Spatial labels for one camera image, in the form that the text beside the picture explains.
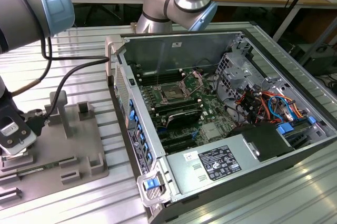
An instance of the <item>metal workbench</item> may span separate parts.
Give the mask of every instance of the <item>metal workbench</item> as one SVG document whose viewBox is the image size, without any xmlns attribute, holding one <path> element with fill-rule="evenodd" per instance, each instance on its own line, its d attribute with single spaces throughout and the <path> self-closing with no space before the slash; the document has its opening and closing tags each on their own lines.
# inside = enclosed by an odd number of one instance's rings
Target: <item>metal workbench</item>
<svg viewBox="0 0 337 224">
<path fill-rule="evenodd" d="M 292 59 L 250 23 L 212 24 L 209 28 L 246 28 L 337 117 L 337 100 L 313 78 L 299 73 Z M 76 28 L 53 38 L 53 56 L 104 55 L 105 36 L 130 33 L 128 27 Z M 254 58 L 268 75 L 274 69 Z M 43 108 L 62 76 L 83 61 L 53 62 L 47 78 L 15 101 L 25 111 Z M 40 76 L 46 66 L 39 43 L 0 56 L 0 73 L 9 90 Z M 88 100 L 95 108 L 110 174 L 100 180 L 0 211 L 0 223 L 147 223 L 135 178 L 105 80 L 104 65 L 69 78 L 64 87 L 71 104 Z M 180 216 L 172 223 L 337 223 L 337 143 L 295 167 L 268 177 Z"/>
</svg>

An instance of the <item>blue wire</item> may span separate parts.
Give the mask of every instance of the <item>blue wire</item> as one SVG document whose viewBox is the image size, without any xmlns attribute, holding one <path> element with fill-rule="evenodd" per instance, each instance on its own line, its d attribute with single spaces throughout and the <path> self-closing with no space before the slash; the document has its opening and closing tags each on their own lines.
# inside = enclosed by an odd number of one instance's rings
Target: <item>blue wire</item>
<svg viewBox="0 0 337 224">
<path fill-rule="evenodd" d="M 282 117 L 281 117 L 280 115 L 278 115 L 278 114 L 274 113 L 274 111 L 273 111 L 273 109 L 272 109 L 272 107 L 271 107 L 271 100 L 272 100 L 272 98 L 274 98 L 274 96 L 273 96 L 273 97 L 271 97 L 271 98 L 269 99 L 269 101 L 268 101 L 268 108 L 269 108 L 270 112 L 271 112 L 271 113 L 272 113 L 274 116 L 276 116 L 276 117 L 280 118 L 280 119 L 281 119 L 281 121 L 283 122 L 283 119 L 282 119 Z"/>
<path fill-rule="evenodd" d="M 279 116 L 278 114 L 275 114 L 274 111 L 273 111 L 273 109 L 271 108 L 271 99 L 272 99 L 272 98 L 279 98 L 281 101 L 283 101 L 283 102 L 285 103 L 285 105 L 286 105 L 286 107 L 287 107 L 287 109 L 288 109 L 290 115 L 291 115 L 294 119 L 298 119 L 297 115 L 291 110 L 291 108 L 290 108 L 288 102 L 286 102 L 286 99 L 283 98 L 283 97 L 277 96 L 277 95 L 271 97 L 271 98 L 269 99 L 269 101 L 268 101 L 268 108 L 269 108 L 270 112 L 271 112 L 273 115 L 275 115 L 275 116 L 277 116 L 278 118 L 280 118 L 280 119 L 282 120 L 282 122 L 283 122 L 282 117 Z"/>
</svg>

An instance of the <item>sticker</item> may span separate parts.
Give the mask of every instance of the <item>sticker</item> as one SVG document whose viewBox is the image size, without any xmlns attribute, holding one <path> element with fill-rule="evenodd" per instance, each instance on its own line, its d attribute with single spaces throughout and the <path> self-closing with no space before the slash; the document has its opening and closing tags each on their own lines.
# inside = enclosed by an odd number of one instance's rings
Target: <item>sticker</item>
<svg viewBox="0 0 337 224">
<path fill-rule="evenodd" d="M 178 48 L 178 47 L 181 47 L 181 45 L 182 45 L 182 42 L 180 42 L 180 43 L 173 43 L 172 44 L 172 48 Z"/>
<path fill-rule="evenodd" d="M 191 160 L 197 159 L 198 158 L 198 151 L 192 151 L 192 152 L 189 152 L 189 153 L 185 153 L 184 158 L 185 158 L 186 161 L 191 161 Z"/>
<path fill-rule="evenodd" d="M 241 170 L 227 145 L 200 153 L 199 158 L 209 178 L 213 181 Z"/>
<path fill-rule="evenodd" d="M 136 131 L 134 129 L 132 129 L 132 130 L 128 130 L 127 132 L 128 132 L 129 139 L 132 143 L 133 151 L 135 152 L 138 165 L 141 168 L 141 173 L 147 174 L 149 172 L 149 169 L 148 169 L 148 166 L 147 166 L 147 164 L 145 162 L 145 159 L 143 157 L 143 152 L 140 148 L 140 144 L 138 142 L 138 137 L 137 137 Z"/>
</svg>

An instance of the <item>printed label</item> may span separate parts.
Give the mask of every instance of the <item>printed label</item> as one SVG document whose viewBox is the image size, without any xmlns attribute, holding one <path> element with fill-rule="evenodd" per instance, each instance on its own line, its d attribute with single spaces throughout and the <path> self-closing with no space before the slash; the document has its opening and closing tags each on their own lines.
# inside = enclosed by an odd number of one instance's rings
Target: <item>printed label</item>
<svg viewBox="0 0 337 224">
<path fill-rule="evenodd" d="M 200 153 L 199 158 L 209 178 L 213 181 L 241 170 L 227 145 Z"/>
</svg>

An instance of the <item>green circuit board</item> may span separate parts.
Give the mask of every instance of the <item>green circuit board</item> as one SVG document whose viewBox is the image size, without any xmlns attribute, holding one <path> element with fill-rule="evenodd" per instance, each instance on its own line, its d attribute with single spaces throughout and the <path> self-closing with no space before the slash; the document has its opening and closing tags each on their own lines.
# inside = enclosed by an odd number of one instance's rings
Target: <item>green circuit board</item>
<svg viewBox="0 0 337 224">
<path fill-rule="evenodd" d="M 200 74 L 189 72 L 187 77 L 179 82 L 164 83 L 153 86 L 140 86 L 140 90 L 149 111 L 158 136 L 165 142 L 178 142 L 182 138 L 189 139 L 192 136 L 195 146 L 201 146 L 213 141 L 223 139 L 235 126 L 235 121 L 224 110 L 223 104 L 212 92 L 210 83 Z M 181 113 L 182 109 L 174 110 L 168 114 L 160 115 L 153 111 L 165 109 L 166 106 L 179 106 L 184 101 L 195 103 L 198 100 L 200 118 L 189 125 L 182 125 L 174 129 L 165 129 L 163 119 L 170 114 Z"/>
</svg>

